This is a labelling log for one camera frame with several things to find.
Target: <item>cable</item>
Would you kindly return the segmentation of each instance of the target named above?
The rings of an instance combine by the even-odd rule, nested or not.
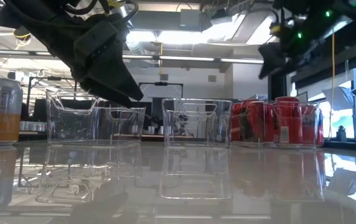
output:
[[[335,77],[335,34],[333,29],[332,34],[332,103],[330,104],[330,115],[329,115],[329,138],[332,137],[332,112],[333,112],[333,96],[334,96],[334,77]]]
[[[181,1],[181,2],[178,4],[177,8],[176,8],[176,12],[178,12],[178,7],[179,7],[182,3],[185,3],[187,6],[190,7],[191,10],[193,10],[193,8],[192,8],[192,6],[190,6],[190,4],[188,4],[188,3],[185,2],[185,1]]]
[[[95,7],[97,1],[98,0],[92,0],[91,3],[87,7],[82,8],[82,9],[75,9],[69,5],[64,5],[63,9],[66,12],[72,13],[74,15],[85,15],[85,14],[89,13]]]
[[[34,25],[34,26],[44,26],[44,27],[54,27],[60,29],[89,29],[90,27],[80,26],[80,25],[59,25],[51,22],[44,22],[37,19],[33,19],[30,16],[24,14],[20,9],[18,9],[11,0],[4,0],[5,3],[18,15],[21,19],[25,20],[26,22]]]
[[[132,1],[132,0],[123,0],[123,1],[118,1],[118,2],[125,2],[126,4],[133,4],[134,5],[134,9],[131,10],[126,17],[122,18],[121,20],[114,22],[115,23],[119,23],[119,22],[123,22],[126,23],[128,21],[130,21],[138,12],[139,10],[139,5],[136,1]]]

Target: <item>red soda can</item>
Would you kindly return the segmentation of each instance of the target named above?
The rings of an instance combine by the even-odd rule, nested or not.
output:
[[[315,145],[317,139],[317,106],[301,107],[302,112],[302,140],[304,144]]]
[[[240,139],[243,142],[256,142],[256,136],[254,135],[253,125],[255,118],[251,115],[251,111],[256,110],[254,106],[251,106],[253,102],[258,100],[243,100],[241,103],[240,111]]]
[[[265,137],[264,142],[278,142],[278,120],[276,119],[276,112],[273,103],[264,104],[265,114]]]
[[[232,141],[240,141],[240,110],[241,103],[235,103],[232,105],[232,118],[230,126]]]
[[[264,141],[264,102],[253,101],[248,104],[247,109],[247,121],[250,125],[247,133],[250,134],[249,138],[243,139],[249,142],[263,142]]]
[[[278,119],[279,143],[302,144],[299,100],[290,96],[278,97],[274,107]]]

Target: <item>plastic bin handle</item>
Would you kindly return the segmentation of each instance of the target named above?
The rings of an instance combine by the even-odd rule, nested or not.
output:
[[[100,99],[97,97],[94,97],[95,101],[93,102],[93,104],[91,105],[90,109],[88,110],[84,110],[84,109],[71,109],[71,108],[65,108],[61,99],[66,98],[66,97],[80,97],[80,93],[77,93],[76,95],[74,95],[74,93],[69,93],[68,95],[64,95],[64,94],[60,94],[60,93],[56,93],[56,94],[51,94],[51,93],[47,93],[47,95],[49,96],[49,98],[51,99],[52,103],[58,108],[58,109],[62,109],[64,111],[68,111],[68,112],[91,112],[94,107],[99,103]]]
[[[112,115],[112,112],[119,112],[119,113],[131,113],[128,118],[114,118]],[[109,115],[112,120],[117,120],[117,121],[128,121],[131,120],[134,116],[134,114],[139,114],[137,110],[133,110],[130,108],[109,108]]]

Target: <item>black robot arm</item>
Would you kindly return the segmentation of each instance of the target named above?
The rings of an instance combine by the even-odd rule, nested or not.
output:
[[[83,20],[68,12],[84,14],[99,1],[104,14]],[[123,62],[123,44],[129,30],[126,26],[138,11],[134,4],[126,17],[110,14],[106,0],[92,0],[87,8],[74,9],[80,0],[4,0],[0,7],[0,26],[25,27],[48,51],[63,61],[72,77],[89,93],[130,107],[130,99],[143,97]]]

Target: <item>yellow cable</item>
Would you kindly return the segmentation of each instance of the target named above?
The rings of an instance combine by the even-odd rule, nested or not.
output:
[[[334,77],[335,77],[335,34],[333,29],[332,34],[332,102],[330,104],[330,116],[329,116],[329,138],[332,137],[332,112],[333,112],[333,96],[334,96]]]
[[[26,37],[30,36],[30,33],[28,33],[26,35],[18,36],[18,35],[15,35],[15,31],[13,32],[13,34],[16,38],[26,38]]]

